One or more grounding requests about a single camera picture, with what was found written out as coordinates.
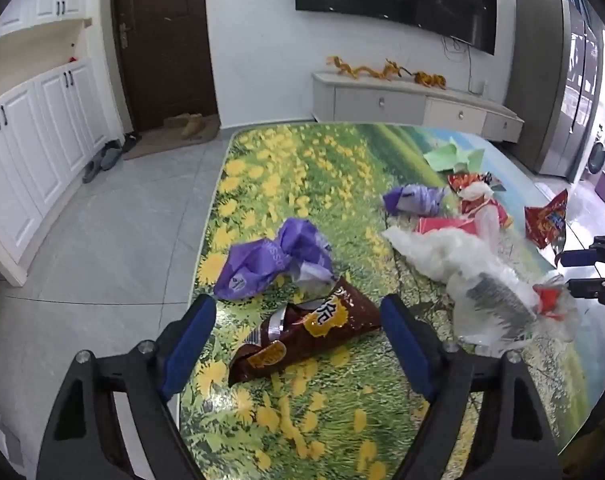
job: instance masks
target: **drawer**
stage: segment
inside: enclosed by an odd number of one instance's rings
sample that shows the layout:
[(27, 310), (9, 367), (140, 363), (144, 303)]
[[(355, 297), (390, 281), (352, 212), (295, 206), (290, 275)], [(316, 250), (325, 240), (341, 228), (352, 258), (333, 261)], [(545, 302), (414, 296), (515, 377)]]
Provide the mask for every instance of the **drawer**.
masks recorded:
[(487, 113), (482, 136), (487, 140), (518, 142), (522, 121), (499, 114)]
[(335, 120), (422, 124), (426, 96), (371, 88), (336, 88)]
[(426, 100), (425, 126), (444, 128), (455, 132), (480, 135), (487, 112), (451, 101), (428, 98)]

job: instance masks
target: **red snack wrapper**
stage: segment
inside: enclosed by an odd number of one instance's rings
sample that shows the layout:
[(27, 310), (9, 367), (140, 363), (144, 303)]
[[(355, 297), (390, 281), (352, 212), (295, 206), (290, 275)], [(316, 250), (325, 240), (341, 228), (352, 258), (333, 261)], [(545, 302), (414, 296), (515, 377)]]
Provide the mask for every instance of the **red snack wrapper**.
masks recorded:
[(560, 192), (544, 207), (525, 207), (524, 222), (527, 238), (544, 249), (566, 232), (567, 190)]
[(264, 319), (233, 356), (229, 386), (269, 377), (378, 328), (378, 307), (340, 278), (326, 298), (288, 303)]

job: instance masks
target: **doormat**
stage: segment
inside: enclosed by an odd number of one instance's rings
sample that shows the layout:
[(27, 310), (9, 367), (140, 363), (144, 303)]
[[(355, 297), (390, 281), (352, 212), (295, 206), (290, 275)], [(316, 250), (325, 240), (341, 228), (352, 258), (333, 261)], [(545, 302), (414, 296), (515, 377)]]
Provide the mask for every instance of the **doormat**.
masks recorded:
[(215, 139), (220, 130), (220, 118), (218, 115), (210, 115), (203, 119), (205, 127), (197, 135), (188, 139), (183, 139), (184, 128), (157, 128), (141, 134), (142, 138), (138, 141), (131, 151), (125, 153), (122, 158), (138, 158), (139, 156), (151, 155), (151, 153), (166, 152), (175, 150), (193, 144), (202, 144)]

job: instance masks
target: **white wall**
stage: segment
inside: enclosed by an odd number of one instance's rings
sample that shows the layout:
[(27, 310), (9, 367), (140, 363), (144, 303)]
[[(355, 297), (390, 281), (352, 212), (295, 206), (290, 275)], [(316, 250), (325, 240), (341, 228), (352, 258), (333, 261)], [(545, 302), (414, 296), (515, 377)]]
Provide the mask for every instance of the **white wall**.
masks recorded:
[[(311, 73), (327, 56), (381, 68), (386, 57), (410, 70), (439, 73), (467, 91), (467, 56), (445, 57), (441, 37), (372, 18), (301, 12), (295, 0), (206, 0), (222, 126), (311, 118)], [(513, 55), (515, 0), (497, 0), (495, 56), (474, 48), (473, 89), (488, 82), (502, 104)]]

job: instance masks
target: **blue gripper pad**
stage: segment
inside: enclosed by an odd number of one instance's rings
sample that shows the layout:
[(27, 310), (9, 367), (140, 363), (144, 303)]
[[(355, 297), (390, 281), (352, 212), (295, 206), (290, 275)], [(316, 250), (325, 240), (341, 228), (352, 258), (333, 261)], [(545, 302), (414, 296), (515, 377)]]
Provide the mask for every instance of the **blue gripper pad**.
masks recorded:
[(164, 359), (164, 382), (160, 395), (165, 401), (182, 392), (196, 361), (209, 338), (216, 322), (216, 302), (200, 295), (180, 321), (170, 323), (158, 338), (162, 348), (163, 337), (168, 335), (171, 353)]
[(432, 402), (438, 393), (442, 344), (434, 330), (417, 320), (395, 294), (380, 305), (382, 329), (396, 352), (411, 389)]

